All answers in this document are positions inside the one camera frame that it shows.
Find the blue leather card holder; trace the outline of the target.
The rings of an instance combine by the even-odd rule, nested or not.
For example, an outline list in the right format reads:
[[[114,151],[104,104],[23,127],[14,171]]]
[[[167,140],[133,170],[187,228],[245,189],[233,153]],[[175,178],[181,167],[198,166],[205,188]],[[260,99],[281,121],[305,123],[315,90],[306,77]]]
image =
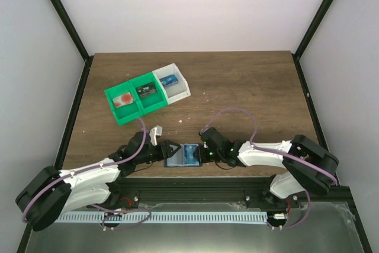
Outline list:
[[[184,167],[202,167],[201,166],[185,166],[184,165],[184,145],[181,144],[181,149],[170,159],[164,162],[166,168],[184,168]]]

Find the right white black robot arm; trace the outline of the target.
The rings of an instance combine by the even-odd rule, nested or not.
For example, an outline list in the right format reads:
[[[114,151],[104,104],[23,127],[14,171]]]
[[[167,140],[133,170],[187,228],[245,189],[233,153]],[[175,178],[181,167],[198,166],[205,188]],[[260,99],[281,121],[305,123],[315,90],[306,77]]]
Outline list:
[[[284,169],[283,174],[270,178],[261,194],[269,207],[277,207],[303,191],[325,196],[331,186],[338,184],[338,158],[304,135],[279,143],[232,142],[211,127],[200,133],[200,139],[194,158],[201,164],[223,162],[231,168],[263,165]]]

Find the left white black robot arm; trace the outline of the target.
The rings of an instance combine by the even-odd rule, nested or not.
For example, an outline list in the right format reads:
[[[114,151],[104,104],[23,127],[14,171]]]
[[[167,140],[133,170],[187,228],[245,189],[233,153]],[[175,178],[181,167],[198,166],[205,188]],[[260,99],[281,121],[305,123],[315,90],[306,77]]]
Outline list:
[[[66,212],[92,204],[109,208],[121,201],[117,181],[135,172],[139,164],[152,164],[173,157],[181,145],[158,140],[157,135],[137,132],[126,145],[103,160],[83,167],[58,170],[43,168],[17,195],[21,220],[41,231]]]

